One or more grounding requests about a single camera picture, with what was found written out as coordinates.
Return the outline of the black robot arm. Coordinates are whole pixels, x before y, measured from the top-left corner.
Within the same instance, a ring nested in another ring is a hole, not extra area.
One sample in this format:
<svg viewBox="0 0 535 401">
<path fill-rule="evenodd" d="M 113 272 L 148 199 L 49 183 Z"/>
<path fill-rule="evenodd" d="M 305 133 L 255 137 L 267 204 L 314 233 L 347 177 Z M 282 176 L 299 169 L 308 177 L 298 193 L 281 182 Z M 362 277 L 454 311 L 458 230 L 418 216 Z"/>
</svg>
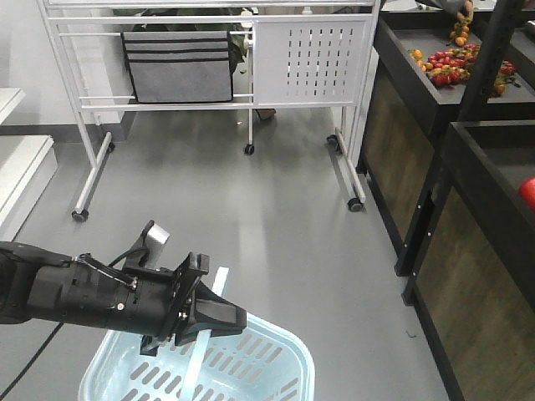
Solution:
<svg viewBox="0 0 535 401">
<path fill-rule="evenodd" d="M 1 244 L 1 322 L 42 319 L 141 336 L 140 354 L 156 356 L 161 345 L 185 345 L 203 330 L 232 336 L 247 326 L 244 309 L 201 282 L 206 255 L 189 253 L 174 270 L 150 269 L 147 246 L 105 265 L 89 253 L 71 257 L 36 246 Z"/>
</svg>

